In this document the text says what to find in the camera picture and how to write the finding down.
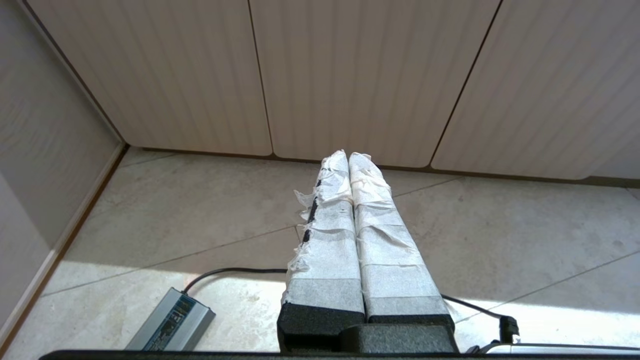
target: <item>gray power supply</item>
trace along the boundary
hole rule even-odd
[[[193,350],[215,316],[208,307],[171,288],[125,350]]]

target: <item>white tape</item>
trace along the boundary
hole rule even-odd
[[[344,151],[322,161],[310,195],[296,192],[307,207],[301,216],[308,241],[289,262],[282,302],[364,313],[360,265],[355,241],[349,165]]]
[[[380,169],[354,152],[349,170],[367,316],[448,314]]]

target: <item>connector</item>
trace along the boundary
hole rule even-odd
[[[500,342],[503,344],[520,343],[518,322],[510,316],[500,317]]]

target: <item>beige cabinet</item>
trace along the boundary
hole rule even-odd
[[[432,166],[590,176],[640,135],[638,19],[639,1],[505,0]]]
[[[592,175],[640,179],[640,135],[608,159]]]
[[[251,0],[273,150],[429,164],[494,0]]]
[[[246,1],[28,3],[131,145],[271,154]]]

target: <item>tile grout line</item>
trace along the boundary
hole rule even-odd
[[[392,198],[392,199],[394,199],[394,198],[396,198],[396,197],[404,196],[404,195],[407,195],[407,194],[410,194],[410,193],[413,193],[413,192],[419,192],[420,190],[425,190],[425,189],[428,189],[428,188],[434,188],[434,187],[436,187],[436,186],[438,186],[438,185],[442,185],[442,184],[450,183],[451,181],[454,181],[454,180],[462,179],[463,177],[464,177],[464,176],[458,176],[458,177],[455,177],[455,178],[453,178],[453,179],[449,179],[449,180],[442,181],[441,183],[436,183],[436,184],[427,185],[427,186],[425,186],[425,187],[423,187],[423,188],[419,188],[419,189],[411,190],[410,192],[400,193],[400,194],[398,194],[398,195],[393,195],[393,196],[391,196],[391,198]]]
[[[166,159],[166,158],[170,158],[171,156],[175,156],[178,155],[177,153],[175,154],[168,154],[166,156],[161,156],[160,158],[153,158],[153,159],[148,159],[148,160],[143,160],[139,163],[133,163],[133,164],[126,164],[126,165],[122,165],[121,167],[118,168],[125,168],[125,167],[132,167],[135,165],[140,165],[140,164],[145,164],[145,163],[150,163],[151,161],[155,161],[155,160],[160,160],[160,159]]]
[[[259,236],[264,236],[264,235],[269,235],[269,234],[277,233],[277,232],[279,232],[279,231],[283,231],[283,230],[286,230],[286,229],[289,229],[289,228],[293,229],[293,231],[294,231],[294,232],[296,231],[296,225],[283,227],[283,228],[281,228],[281,229],[277,229],[277,230],[269,231],[269,232],[266,232],[266,233],[263,233],[263,234],[254,235],[254,236],[251,236],[251,237],[249,237],[249,238],[245,238],[245,239],[241,239],[241,240],[236,240],[236,241],[233,241],[233,242],[230,242],[230,243],[226,243],[226,244],[223,244],[223,245],[218,245],[218,246],[210,247],[210,248],[208,248],[208,249],[204,249],[204,250],[199,250],[199,251],[196,251],[196,252],[192,252],[192,253],[190,253],[190,254],[186,254],[186,255],[178,256],[177,258],[172,258],[172,259],[169,259],[169,260],[164,260],[164,261],[161,261],[161,262],[159,262],[159,263],[154,263],[154,264],[151,264],[151,265],[143,266],[143,267],[141,267],[141,268],[135,268],[135,269],[132,269],[132,270],[128,270],[128,271],[125,271],[125,272],[119,273],[119,274],[110,275],[110,276],[103,277],[103,278],[101,278],[101,279],[93,280],[93,281],[90,281],[90,282],[85,282],[84,284],[78,284],[78,285],[71,286],[71,287],[69,287],[69,288],[64,288],[64,289],[60,289],[60,290],[56,290],[56,291],[52,291],[52,292],[50,292],[50,293],[45,293],[45,294],[42,294],[42,295],[40,296],[40,299],[42,299],[42,298],[44,298],[44,297],[48,297],[49,295],[55,295],[55,294],[63,293],[63,292],[68,291],[68,290],[73,290],[73,289],[81,288],[81,287],[86,286],[86,285],[95,284],[96,282],[101,282],[101,281],[105,281],[105,280],[113,279],[113,278],[115,278],[115,277],[119,277],[119,276],[123,276],[123,275],[131,274],[132,272],[136,272],[136,271],[139,271],[139,270],[144,270],[144,269],[153,268],[153,267],[158,266],[158,265],[162,265],[162,264],[169,263],[169,262],[171,262],[171,261],[175,261],[175,260],[179,260],[179,259],[187,258],[187,257],[189,257],[189,256],[194,256],[194,255],[197,255],[197,254],[201,254],[201,253],[203,253],[203,252],[207,252],[207,251],[210,251],[210,250],[213,250],[213,249],[218,249],[218,248],[225,247],[225,246],[228,246],[228,245],[233,245],[233,244],[235,244],[235,243],[239,243],[239,242],[242,242],[242,241],[252,240],[252,239],[255,239],[255,238],[259,237]]]
[[[176,155],[176,154],[170,154],[170,155],[168,155],[168,156],[163,156],[162,158],[155,158],[155,159],[151,159],[151,160],[147,160],[147,161],[141,161],[141,162],[139,162],[139,163],[127,164],[127,165],[125,165],[125,166],[123,166],[123,167],[120,167],[120,168],[125,168],[125,167],[130,167],[130,166],[134,166],[134,165],[143,164],[143,163],[148,163],[148,162],[155,161],[155,160],[165,159],[165,158],[168,158],[168,157],[170,157],[170,156],[174,156],[174,155]],[[424,186],[424,187],[422,187],[422,188],[418,188],[418,189],[412,190],[412,191],[410,191],[410,192],[406,192],[406,193],[401,193],[401,194],[395,195],[395,196],[393,196],[393,198],[400,197],[400,196],[403,196],[403,195],[407,195],[407,194],[410,194],[410,193],[413,193],[413,192],[417,192],[417,191],[420,191],[420,190],[425,190],[425,189],[428,189],[428,188],[433,188],[433,187],[436,187],[436,186],[438,186],[438,185],[442,185],[442,184],[445,184],[445,183],[448,183],[448,182],[451,182],[451,181],[454,181],[454,180],[458,180],[458,179],[461,179],[461,178],[463,178],[463,176],[459,176],[459,177],[455,177],[455,178],[453,178],[453,179],[445,180],[445,181],[442,181],[442,182],[440,182],[440,183],[427,185],[427,186]],[[241,239],[241,240],[233,241],[233,242],[230,242],[230,243],[227,243],[227,244],[223,244],[223,245],[214,246],[214,247],[207,248],[207,249],[204,249],[204,250],[199,250],[199,251],[196,251],[196,252],[192,252],[192,253],[190,253],[190,254],[186,254],[186,255],[183,255],[183,256],[179,256],[179,257],[177,257],[177,258],[172,258],[172,259],[164,260],[164,261],[161,261],[161,262],[159,262],[159,263],[154,263],[154,264],[151,264],[151,265],[143,266],[143,267],[141,267],[141,268],[135,268],[135,269],[132,269],[132,270],[128,270],[128,271],[126,271],[126,272],[119,273],[119,274],[115,274],[115,275],[111,275],[111,276],[103,277],[103,278],[101,278],[101,279],[97,279],[97,280],[94,280],[94,281],[86,282],[86,283],[84,283],[84,284],[78,284],[78,285],[75,285],[75,286],[71,286],[71,287],[69,287],[69,288],[64,288],[64,289],[56,290],[56,291],[53,291],[53,292],[50,292],[50,293],[45,293],[45,294],[42,294],[42,295],[40,296],[40,298],[48,297],[49,295],[59,294],[59,293],[62,293],[62,292],[64,292],[64,291],[68,291],[68,290],[73,290],[73,289],[81,288],[81,287],[83,287],[83,286],[91,285],[91,284],[95,284],[95,283],[97,283],[97,282],[101,282],[101,281],[105,281],[105,280],[113,279],[113,278],[118,277],[118,276],[131,274],[131,273],[136,272],[136,271],[138,271],[138,270],[144,270],[144,269],[152,268],[152,267],[154,267],[154,266],[158,266],[158,265],[162,265],[162,264],[165,264],[165,263],[168,263],[168,262],[171,262],[171,261],[175,261],[175,260],[178,260],[178,259],[186,258],[186,257],[188,257],[188,256],[194,256],[194,255],[200,254],[200,253],[205,252],[205,251],[210,251],[210,250],[217,249],[217,248],[220,248],[220,247],[225,247],[225,246],[227,246],[227,245],[231,245],[231,244],[239,243],[239,242],[241,242],[241,241],[251,240],[251,239],[257,238],[258,236],[263,236],[263,235],[268,235],[268,234],[272,234],[272,233],[277,233],[278,231],[283,231],[283,230],[286,230],[286,229],[288,229],[288,228],[293,228],[293,231],[296,233],[296,237],[297,237],[297,239],[298,239],[298,240],[300,240],[300,236],[299,236],[299,234],[298,234],[298,230],[296,229],[296,227],[297,227],[297,226],[298,226],[298,225],[296,224],[296,225],[292,225],[292,226],[283,227],[283,228],[281,228],[281,229],[277,229],[277,230],[269,231],[269,232],[266,232],[266,233],[263,233],[263,234],[254,235],[254,236],[251,236],[251,237],[249,237],[249,238],[245,238],[245,239]]]
[[[640,201],[640,197],[637,197],[637,196],[636,196],[636,195],[631,191],[631,189],[630,189],[630,188],[625,188],[625,190],[626,190],[629,194],[631,194],[631,196],[633,196],[634,198],[636,198],[636,200]]]
[[[537,292],[539,292],[539,291],[542,291],[542,290],[545,290],[545,289],[550,288],[550,287],[552,287],[552,286],[558,285],[558,284],[560,284],[560,283],[562,283],[562,282],[569,281],[569,280],[573,279],[574,277],[578,277],[578,276],[580,276],[580,275],[584,275],[584,274],[586,274],[586,273],[588,273],[588,272],[592,272],[593,270],[598,270],[599,268],[602,268],[603,266],[607,266],[607,265],[613,264],[613,263],[615,263],[616,261],[619,261],[619,260],[622,260],[622,259],[626,259],[626,258],[628,258],[628,257],[630,257],[630,256],[633,256],[633,255],[636,255],[636,254],[638,254],[638,253],[640,253],[640,250],[636,250],[636,251],[634,251],[634,252],[632,252],[632,253],[630,253],[630,254],[624,255],[624,256],[622,256],[622,257],[620,257],[620,258],[618,258],[618,259],[613,259],[613,260],[607,261],[606,263],[604,263],[604,264],[600,264],[600,265],[597,265],[596,267],[590,268],[589,270],[585,270],[585,271],[583,271],[583,272],[581,272],[581,273],[577,273],[577,274],[575,274],[575,275],[569,276],[569,277],[567,277],[566,279],[558,280],[558,281],[556,281],[556,282],[554,282],[554,283],[552,283],[552,284],[549,284],[549,285],[543,286],[543,287],[542,287],[542,288],[540,288],[540,289],[536,289],[536,290],[534,290],[534,291],[531,291],[531,292],[526,293],[526,294],[524,294],[524,295],[518,296],[518,297],[516,297],[516,298],[514,298],[514,299],[511,299],[511,300],[509,300],[509,301],[505,301],[505,302],[503,302],[503,303],[501,303],[501,304],[498,304],[498,305],[496,305],[496,306],[487,307],[487,310],[492,310],[492,311],[493,311],[493,309],[495,309],[496,307],[499,307],[499,306],[502,306],[502,305],[506,305],[506,304],[510,304],[510,303],[512,303],[512,302],[514,302],[514,301],[520,300],[520,299],[522,299],[522,298],[524,298],[524,297],[528,297],[529,295],[533,295],[533,294],[535,294],[535,293],[537,293]],[[469,319],[471,319],[471,318],[473,318],[473,317],[475,317],[475,316],[477,316],[477,315],[481,315],[481,314],[482,314],[482,313],[476,313],[476,314],[473,314],[473,315],[468,316],[468,317],[466,317],[466,318],[464,318],[464,319],[458,320],[458,321],[457,321],[457,322],[455,322],[455,323],[461,323],[461,322],[463,322],[463,321],[467,321],[467,320],[469,320]]]

